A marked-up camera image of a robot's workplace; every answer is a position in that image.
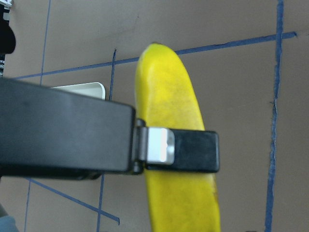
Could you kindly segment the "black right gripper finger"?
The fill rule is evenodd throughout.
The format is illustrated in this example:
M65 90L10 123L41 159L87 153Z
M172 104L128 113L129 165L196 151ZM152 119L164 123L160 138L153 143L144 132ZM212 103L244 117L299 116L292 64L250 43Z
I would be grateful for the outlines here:
M137 158L147 170L216 173L220 169L219 136L214 131L135 126Z

